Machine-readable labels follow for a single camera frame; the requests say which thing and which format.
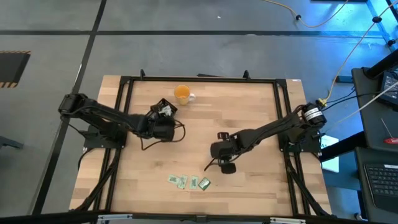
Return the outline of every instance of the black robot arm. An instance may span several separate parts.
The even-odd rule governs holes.
[[[171,117],[152,119],[143,114],[122,113],[99,104],[84,94],[65,95],[58,112],[64,118],[80,118],[86,121],[100,135],[110,140],[117,139],[126,130],[144,139],[172,141],[174,137],[175,121]]]
[[[286,133],[289,142],[296,144],[310,133],[317,132],[325,123],[326,118],[317,106],[310,103],[300,105],[291,114],[260,128],[244,129],[231,135],[218,133],[218,139],[222,141],[211,144],[210,154],[213,160],[217,160],[223,173],[232,174],[236,172],[232,162],[243,153],[252,150],[262,140],[275,134]]]

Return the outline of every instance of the concrete floor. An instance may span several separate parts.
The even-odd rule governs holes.
[[[324,21],[339,3],[310,1],[288,4],[308,24]],[[380,13],[384,1],[374,2]],[[0,30],[91,30],[100,0],[2,0]],[[321,31],[365,31],[372,15],[361,3],[349,3]],[[391,12],[383,18],[395,33]],[[109,0],[100,30],[310,30],[293,21],[291,13],[260,0]],[[308,101],[325,97],[331,81],[359,38],[298,36],[97,36],[80,92],[96,98],[103,75],[195,76],[197,73],[241,77],[300,78]],[[22,150],[0,151],[0,217],[25,215],[44,171],[59,125],[57,108],[74,84],[88,36],[0,35],[1,50],[31,50],[32,56],[15,89],[0,89],[0,135],[23,142]],[[342,71],[371,66],[389,53],[381,38],[365,38]],[[335,86],[332,99],[351,91]],[[355,100],[326,112],[328,129],[358,109]],[[86,125],[73,122],[80,128]],[[362,130],[359,115],[328,132],[344,139]],[[81,155],[83,138],[68,130],[50,186],[44,213],[67,211]],[[356,192],[328,188],[333,213],[351,218],[359,211]]]

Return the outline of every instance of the white cable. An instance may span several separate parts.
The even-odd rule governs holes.
[[[291,7],[288,7],[288,6],[286,6],[286,5],[282,4],[282,3],[274,2],[274,1],[270,1],[270,0],[263,0],[263,1],[266,1],[266,2],[269,2],[269,3],[273,3],[273,4],[276,4],[278,6],[282,6],[282,7],[286,8],[286,9],[288,9],[294,15],[294,17],[298,16],[298,14]],[[320,23],[318,25],[310,26],[310,25],[306,24],[301,18],[299,18],[299,20],[304,26],[306,26],[308,28],[320,27],[320,26],[324,25],[325,23],[329,22],[329,20],[331,20],[331,18],[333,18],[338,12],[340,12],[340,10],[347,4],[348,1],[349,0],[346,0],[344,2],[344,4],[329,19],[327,19],[325,22],[322,22],[322,23]]]
[[[378,94],[377,96],[375,96],[373,99],[371,99],[369,102],[367,102],[365,105],[363,105],[360,109],[356,110],[354,113],[348,115],[347,117],[337,121],[334,125],[332,125],[328,130],[325,131],[325,133],[327,131],[329,131],[330,129],[334,128],[335,126],[337,126],[337,124],[340,124],[341,122],[343,122],[344,120],[352,117],[352,115],[360,112],[361,110],[365,109],[365,107],[367,107],[369,104],[371,104],[373,101],[375,101],[377,98],[379,98],[381,95],[385,94],[387,91],[389,91],[390,89],[394,88],[396,85],[398,85],[398,82],[395,82],[395,84],[393,84],[392,86],[390,86],[389,88],[386,88],[384,91],[382,91],[380,94]]]
[[[393,6],[395,3],[397,3],[397,2],[398,2],[398,0],[394,1],[391,5],[389,5],[384,11],[382,11],[382,12],[380,13],[379,17],[381,17],[390,7],[392,7],[392,6]],[[326,104],[327,101],[329,100],[329,98],[330,98],[330,96],[331,96],[331,92],[332,92],[332,90],[333,90],[333,86],[334,86],[335,83],[336,83],[336,79],[337,79],[338,75],[340,74],[340,72],[342,71],[343,67],[346,65],[346,63],[347,63],[349,57],[351,56],[351,54],[354,52],[355,48],[362,42],[362,40],[365,38],[365,36],[368,34],[368,32],[372,29],[372,27],[373,27],[375,24],[376,24],[376,23],[373,22],[373,24],[372,24],[372,25],[370,26],[370,28],[365,32],[365,34],[362,36],[362,38],[359,40],[359,42],[355,45],[355,47],[352,49],[352,51],[348,54],[348,56],[346,57],[346,60],[344,60],[343,64],[340,66],[339,70],[337,71],[337,73],[336,73],[336,75],[335,75],[335,78],[333,79],[333,82],[332,82],[332,84],[331,84],[331,87],[330,87],[330,91],[329,91],[328,96],[327,96],[325,99],[322,99],[322,100],[323,100],[323,102],[322,102],[323,104]]]

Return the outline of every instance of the black cable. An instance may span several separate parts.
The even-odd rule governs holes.
[[[298,112],[301,110],[301,108],[303,108],[303,106],[305,106],[305,105],[298,105],[298,106],[296,106],[296,108],[294,108],[293,112],[291,112],[291,113],[298,113]]]
[[[65,122],[64,117],[61,116],[61,121]],[[76,127],[74,127],[73,125],[70,124],[70,122],[68,122],[69,127],[73,128],[75,131],[77,131],[77,133],[83,135],[83,133],[81,131],[79,131]]]
[[[230,161],[228,161],[228,163],[231,163],[231,162],[235,161],[236,159],[238,159],[242,155],[243,155],[243,153],[238,154],[235,158],[233,158]]]
[[[89,196],[83,201],[83,203],[76,208],[76,210],[83,210],[87,211],[90,207],[90,205],[93,203],[94,198],[99,194],[100,190],[103,188],[104,184],[108,181],[109,177],[111,174],[117,169],[116,164],[120,157],[120,153],[115,153],[115,156],[113,157],[112,163],[109,165],[108,169],[104,173],[104,176],[98,181],[94,189],[91,191]]]
[[[213,159],[209,162],[209,164],[207,164],[207,166],[205,167],[205,170],[204,170],[204,171],[206,171],[207,168],[209,168],[209,167],[212,166],[212,165],[218,165],[218,162],[217,162],[217,163],[213,163],[213,161],[214,161],[215,159],[216,159],[216,158],[213,158]]]
[[[91,107],[92,107],[92,106],[84,106],[84,107],[78,108],[78,109],[75,110],[74,112],[71,112],[71,113],[62,112],[62,114],[71,116],[71,115],[74,115],[75,113],[77,113],[77,112],[79,112],[79,111],[81,111],[81,110],[83,110],[83,109],[87,109],[87,108],[91,108]]]
[[[74,127],[73,125],[71,125],[70,123],[68,123],[69,127],[73,128],[75,131],[77,131],[79,134],[83,135],[83,133],[81,131],[79,131],[76,127]],[[83,157],[89,153],[93,148],[88,148],[79,158],[78,164],[77,164],[77,170],[80,169],[80,164],[81,164],[81,160],[83,159]]]
[[[93,150],[93,148],[87,148],[87,150],[80,156],[79,162],[77,163],[77,170],[78,170],[78,171],[79,171],[79,169],[80,169],[81,160],[83,159],[83,157],[84,157],[87,153],[91,152],[91,150]]]
[[[398,90],[391,90],[391,91],[387,91],[386,93],[392,93],[392,92],[398,92]],[[358,97],[360,97],[360,96],[374,95],[374,94],[378,94],[378,93],[381,93],[381,91],[377,91],[377,92],[374,92],[374,93],[364,93],[364,94],[352,96],[352,97],[349,97],[349,98],[345,98],[345,99],[343,99],[343,100],[341,100],[341,101],[339,101],[339,102],[337,102],[337,103],[334,103],[334,104],[328,106],[327,108],[323,109],[322,112],[324,112],[324,111],[330,109],[331,107],[333,107],[333,106],[335,106],[335,105],[337,105],[337,104],[339,104],[339,103],[342,103],[342,102],[344,102],[344,101],[347,101],[347,100],[350,100],[350,99],[353,99],[353,98],[358,98]]]
[[[348,93],[348,95],[343,96],[343,97],[341,97],[341,98],[338,98],[337,100],[328,101],[328,103],[336,102],[336,101],[339,101],[339,100],[344,99],[344,98],[346,98],[346,97],[349,97],[351,94],[353,94],[353,93],[355,92],[355,86],[353,86],[353,87],[351,88],[351,90],[352,90],[352,92],[351,92],[351,93]]]
[[[176,122],[179,123],[179,125],[176,125],[176,126],[174,127],[174,129],[177,129],[177,128],[181,128],[181,127],[182,127],[182,128],[183,128],[183,135],[182,135],[182,137],[181,137],[179,140],[173,140],[173,141],[169,141],[169,142],[180,142],[180,141],[182,141],[182,140],[185,138],[185,134],[186,134],[185,125],[182,124],[180,121],[178,121],[178,120],[176,120],[176,119],[174,119],[174,121],[176,121]],[[160,140],[160,141],[157,141],[157,142],[154,142],[154,143],[150,144],[150,145],[147,146],[147,147],[144,147],[144,143],[143,143],[143,141],[142,141],[142,138],[140,137],[139,139],[140,139],[140,141],[141,141],[141,150],[142,150],[142,151],[145,151],[145,150],[147,150],[148,148],[150,148],[151,146],[153,146],[153,145],[155,145],[155,144],[157,144],[157,143],[162,142],[162,140]]]

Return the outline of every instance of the wooden tabletop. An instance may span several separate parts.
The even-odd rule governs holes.
[[[98,102],[114,107],[120,76],[104,76]],[[197,98],[180,106],[174,98],[177,85],[188,85]],[[305,103],[300,80],[287,80],[292,108]],[[282,109],[285,112],[282,90]],[[139,138],[129,133],[121,154],[111,210],[135,213],[189,213],[213,215],[292,215],[283,155],[277,136],[263,140],[236,161],[235,174],[222,174],[218,166],[203,171],[211,160],[210,144],[217,133],[258,128],[277,119],[274,92],[265,83],[134,82],[129,113],[145,114],[161,98],[177,108],[175,119],[185,124],[181,142],[160,143],[141,151]],[[182,135],[176,129],[175,139]],[[156,141],[144,140],[144,145]],[[98,181],[104,149],[94,149],[81,162],[70,208],[79,206]],[[301,154],[305,183],[318,203],[330,212],[319,161]],[[189,176],[182,190],[167,182],[170,174]],[[189,189],[190,177],[207,177],[202,191]],[[299,211],[302,201],[296,186]],[[104,207],[107,186],[101,200]]]

